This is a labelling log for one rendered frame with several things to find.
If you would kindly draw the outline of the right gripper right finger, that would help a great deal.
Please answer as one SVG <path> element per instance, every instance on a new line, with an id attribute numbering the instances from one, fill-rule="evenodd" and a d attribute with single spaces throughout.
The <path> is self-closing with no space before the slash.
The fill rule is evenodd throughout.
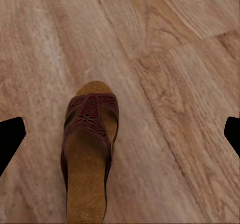
<path id="1" fill-rule="evenodd" d="M 240 119 L 229 117 L 227 119 L 224 135 L 240 157 Z"/>

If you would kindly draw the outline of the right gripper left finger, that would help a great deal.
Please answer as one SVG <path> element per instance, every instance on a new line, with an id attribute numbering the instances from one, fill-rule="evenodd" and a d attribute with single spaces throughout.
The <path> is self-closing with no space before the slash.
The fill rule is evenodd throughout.
<path id="1" fill-rule="evenodd" d="M 21 117 L 0 122 L 0 177 L 26 136 Z"/>

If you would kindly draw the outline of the sandal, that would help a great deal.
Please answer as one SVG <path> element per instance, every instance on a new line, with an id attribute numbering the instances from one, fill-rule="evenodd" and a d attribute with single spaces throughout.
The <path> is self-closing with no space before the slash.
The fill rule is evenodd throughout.
<path id="1" fill-rule="evenodd" d="M 104 222 L 119 119 L 117 97 L 101 81 L 87 83 L 70 100 L 61 151 L 68 224 Z"/>

